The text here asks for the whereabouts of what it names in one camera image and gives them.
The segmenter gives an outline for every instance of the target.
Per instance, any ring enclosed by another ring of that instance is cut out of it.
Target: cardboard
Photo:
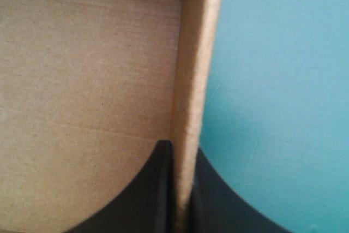
[[[159,139],[173,141],[184,229],[218,10],[219,0],[0,0],[0,229],[76,225]]]
[[[183,0],[173,95],[171,141],[177,227],[185,227],[220,0]]]

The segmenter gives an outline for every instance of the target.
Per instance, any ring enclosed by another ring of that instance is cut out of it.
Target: light blue surface
[[[349,0],[222,0],[201,146],[277,223],[348,233]]]

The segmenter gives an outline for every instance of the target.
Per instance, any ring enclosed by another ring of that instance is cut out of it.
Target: brown cardboard
[[[0,229],[61,232],[168,139],[180,0],[0,0]]]
[[[220,0],[183,0],[170,136],[178,231],[185,226],[219,8]]]

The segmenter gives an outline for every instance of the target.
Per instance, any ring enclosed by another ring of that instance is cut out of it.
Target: black object
[[[159,141],[144,167],[107,206],[66,233],[168,232],[171,143]]]
[[[193,233],[287,233],[241,199],[199,150],[190,203]]]
[[[107,206],[66,233],[172,233],[172,148],[159,141],[138,175]],[[189,233],[287,233],[242,200],[201,150],[189,207]]]

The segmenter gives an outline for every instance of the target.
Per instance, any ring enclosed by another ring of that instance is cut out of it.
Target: corrugated cardboard
[[[185,226],[220,0],[183,0],[173,95],[171,141],[177,226]]]
[[[218,9],[219,0],[0,0],[0,229],[81,222],[168,138],[184,224]]]

